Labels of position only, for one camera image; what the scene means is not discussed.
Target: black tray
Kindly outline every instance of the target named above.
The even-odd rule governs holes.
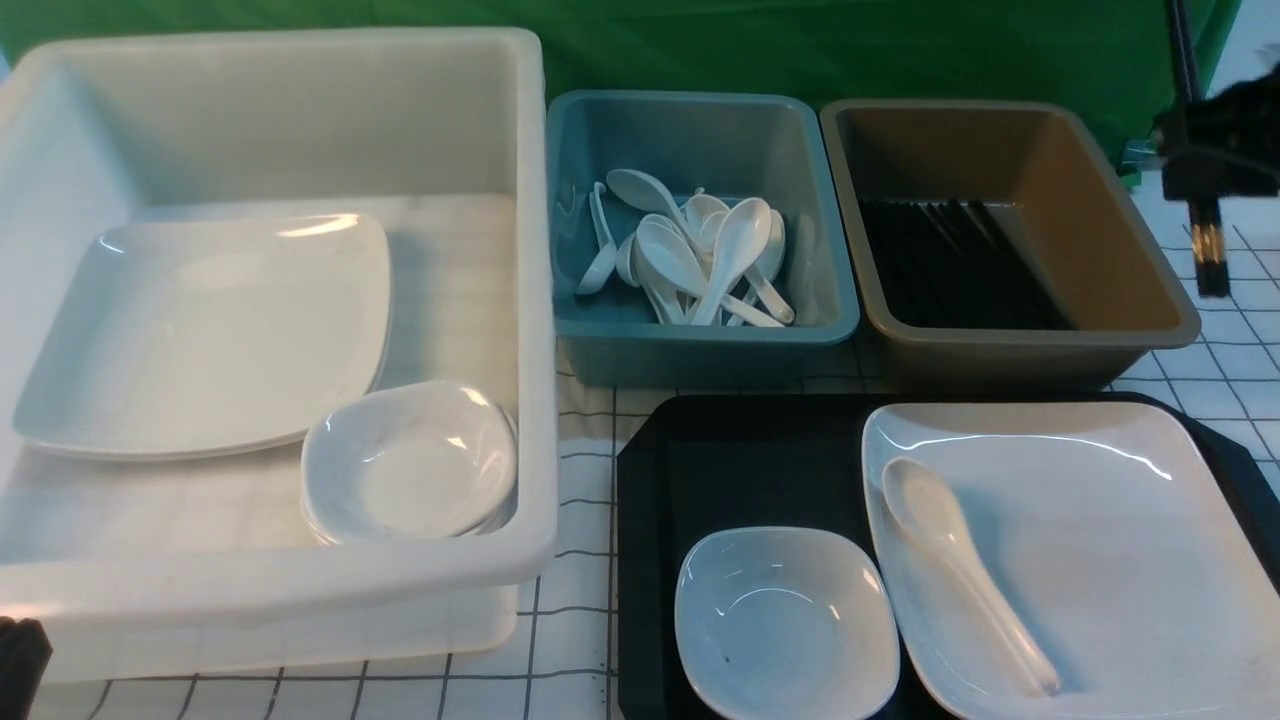
[[[649,418],[618,456],[618,706],[627,720],[718,717],[689,685],[676,650],[676,575],[694,543],[728,528],[797,525],[845,536],[874,560],[863,425],[883,405],[938,400],[966,398],[677,397]],[[1181,421],[1280,592],[1280,500],[1245,448],[1140,395],[1030,400],[1142,402]],[[897,691],[876,717],[952,715],[920,684],[904,647]]]

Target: white square plate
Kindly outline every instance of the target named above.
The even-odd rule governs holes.
[[[91,457],[291,442],[369,391],[389,315],[370,218],[124,225],[84,252],[13,425]]]
[[[881,493],[909,456],[960,500],[992,579],[1062,678],[1033,697]],[[911,662],[960,717],[1252,720],[1280,708],[1280,596],[1187,430],[1129,402],[910,404],[863,434],[872,538]]]

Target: utensil bin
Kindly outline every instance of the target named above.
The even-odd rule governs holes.
[[[0,97],[0,615],[42,621],[58,648],[46,680],[509,637],[516,584],[554,551],[559,500],[544,113],[541,49],[521,29],[73,41],[23,59]],[[390,252],[379,387],[456,379],[520,425],[518,509],[502,529],[320,546],[298,443],[104,462],[24,447],[9,427],[104,232],[356,214],[379,220]]]
[[[1199,315],[1097,143],[1039,104],[842,100],[823,141],[867,316],[901,389],[1096,389]],[[1071,320],[1068,331],[913,327],[886,302],[859,201],[978,200]]]
[[[589,386],[736,388],[797,380],[826,346],[852,334],[860,311],[817,117],[763,95],[579,91],[548,115],[556,329]],[[787,227],[776,282],[796,311],[787,328],[659,325],[640,290],[612,278],[573,288],[596,240],[586,196],[616,168],[646,172],[678,197],[698,187],[727,200],[758,196]],[[641,214],[607,204],[621,242]]]

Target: black chopsticks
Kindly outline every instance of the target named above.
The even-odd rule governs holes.
[[[890,313],[915,327],[1074,329],[982,202],[860,202]]]

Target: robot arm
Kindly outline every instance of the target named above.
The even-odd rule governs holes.
[[[1181,0],[1166,0],[1176,104],[1156,118],[1167,200],[1185,201],[1202,296],[1230,295],[1220,197],[1280,195],[1280,65],[1203,99]]]

